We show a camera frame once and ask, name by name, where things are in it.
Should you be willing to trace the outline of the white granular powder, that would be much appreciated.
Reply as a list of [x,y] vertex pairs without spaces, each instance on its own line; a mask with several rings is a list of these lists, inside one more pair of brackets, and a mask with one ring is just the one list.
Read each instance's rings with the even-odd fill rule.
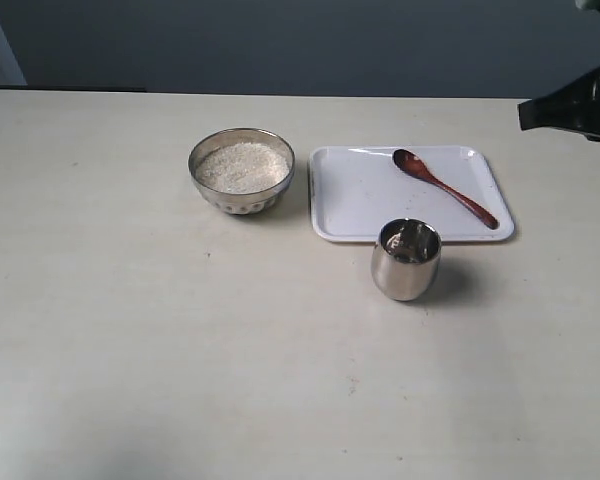
[[195,169],[206,187],[229,194],[257,193],[282,182],[290,172],[285,158],[261,143],[238,143],[208,154]]

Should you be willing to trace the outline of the shiny steel cup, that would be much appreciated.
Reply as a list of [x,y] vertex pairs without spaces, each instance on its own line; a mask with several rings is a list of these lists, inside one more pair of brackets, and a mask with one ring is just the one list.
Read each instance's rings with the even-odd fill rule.
[[392,300],[414,301],[435,280],[441,252],[440,235],[426,222],[392,220],[383,226],[373,248],[373,282]]

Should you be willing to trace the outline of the dark red wooden spoon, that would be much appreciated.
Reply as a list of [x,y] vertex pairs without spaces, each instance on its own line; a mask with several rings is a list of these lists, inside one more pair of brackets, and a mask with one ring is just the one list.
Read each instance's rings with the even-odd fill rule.
[[471,198],[439,180],[418,155],[405,149],[396,149],[392,154],[392,161],[399,170],[408,176],[434,185],[446,192],[490,230],[496,230],[499,227],[499,221],[493,214]]

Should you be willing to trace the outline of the steel bowl of rice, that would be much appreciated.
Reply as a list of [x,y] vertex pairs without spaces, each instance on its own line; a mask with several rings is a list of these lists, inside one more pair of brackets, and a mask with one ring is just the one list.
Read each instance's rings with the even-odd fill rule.
[[[270,189],[250,194],[221,193],[206,187],[196,179],[194,171],[208,154],[242,142],[261,143],[282,155],[290,167],[287,177]],[[205,201],[227,214],[250,215],[269,209],[282,198],[293,180],[295,161],[291,145],[281,136],[256,128],[231,128],[200,140],[189,155],[188,168],[193,184]]]

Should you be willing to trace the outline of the white rectangular tray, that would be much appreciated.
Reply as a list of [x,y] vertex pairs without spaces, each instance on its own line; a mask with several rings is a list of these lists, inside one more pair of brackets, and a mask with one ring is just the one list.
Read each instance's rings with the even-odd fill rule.
[[460,145],[406,145],[447,185],[489,211],[486,227],[439,188],[412,178],[393,163],[395,146],[323,146],[309,158],[310,215],[314,231],[338,243],[373,243],[397,218],[422,220],[445,243],[499,242],[515,232],[512,215],[486,158]]

